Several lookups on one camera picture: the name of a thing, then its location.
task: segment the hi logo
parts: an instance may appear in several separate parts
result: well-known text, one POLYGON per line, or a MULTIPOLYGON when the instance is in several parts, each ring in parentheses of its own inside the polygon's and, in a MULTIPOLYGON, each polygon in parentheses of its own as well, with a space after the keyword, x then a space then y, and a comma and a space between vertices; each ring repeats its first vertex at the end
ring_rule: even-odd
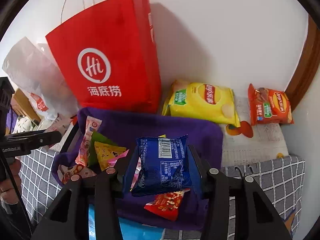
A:
POLYGON ((94 48, 87 48, 80 52, 78 67, 87 80, 96 84, 106 82, 111 74, 108 58, 100 50, 94 48))

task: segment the purple cloth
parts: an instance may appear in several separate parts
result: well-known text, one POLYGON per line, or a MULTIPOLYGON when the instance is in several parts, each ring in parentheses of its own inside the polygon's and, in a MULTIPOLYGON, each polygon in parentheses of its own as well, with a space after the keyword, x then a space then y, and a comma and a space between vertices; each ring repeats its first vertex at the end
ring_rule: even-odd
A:
POLYGON ((10 133, 13 133, 17 119, 18 119, 17 113, 12 110, 12 107, 10 107, 9 112, 7 114, 7 122, 6 122, 6 126, 7 126, 8 130, 11 129, 10 133))
MULTIPOLYGON (((102 120, 98 132, 116 142, 119 146, 127 148, 135 144, 136 138, 142 136, 158 137, 165 134, 167 138, 177 138, 187 134, 187 144, 194 145, 198 154, 204 157, 212 167, 220 168, 223 134, 221 128, 213 122, 87 107, 78 112, 79 128, 82 134, 85 132, 85 123, 88 115, 102 120)), ((69 167, 75 165, 74 160, 78 155, 82 138, 83 136, 79 138, 72 152, 60 153, 54 158, 52 174, 59 184, 61 182, 57 174, 58 166, 59 164, 69 167)), ((144 205, 154 199, 154 195, 132 197, 131 193, 127 193, 123 199, 116 199, 118 215, 156 227, 178 230, 202 229, 208 201, 199 200, 192 190, 185 193, 182 204, 179 207, 178 219, 175 222, 159 217, 144 209, 144 205)))

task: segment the lay's potato chips bag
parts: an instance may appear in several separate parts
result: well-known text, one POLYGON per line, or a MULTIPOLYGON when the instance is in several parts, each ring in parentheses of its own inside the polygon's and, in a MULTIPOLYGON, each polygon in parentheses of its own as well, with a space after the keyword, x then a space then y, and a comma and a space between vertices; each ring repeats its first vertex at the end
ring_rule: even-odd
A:
POLYGON ((251 125, 293 123, 290 101, 284 92, 268 88, 248 88, 251 125))
POLYGON ((204 83, 175 81, 162 115, 205 119, 240 127, 232 90, 204 83))

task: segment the green snack wrapper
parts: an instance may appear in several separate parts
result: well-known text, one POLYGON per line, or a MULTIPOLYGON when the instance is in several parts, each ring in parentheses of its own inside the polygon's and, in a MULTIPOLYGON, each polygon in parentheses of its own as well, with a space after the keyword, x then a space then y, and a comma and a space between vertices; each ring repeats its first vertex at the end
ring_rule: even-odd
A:
POLYGON ((113 146, 118 146, 115 142, 111 141, 101 133, 93 132, 91 136, 89 150, 88 150, 88 167, 98 163, 97 153, 96 153, 96 150, 94 149, 94 142, 101 142, 101 143, 106 143, 113 146))

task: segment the light blue package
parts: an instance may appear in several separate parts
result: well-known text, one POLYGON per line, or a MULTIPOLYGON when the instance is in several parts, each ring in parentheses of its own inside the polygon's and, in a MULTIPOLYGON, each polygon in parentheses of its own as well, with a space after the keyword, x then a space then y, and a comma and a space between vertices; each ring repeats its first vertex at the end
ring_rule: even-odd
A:
MULTIPOLYGON (((149 227, 119 218, 123 240, 160 240, 163 228, 149 227)), ((97 240, 94 223, 94 206, 89 204, 89 240, 97 240)))

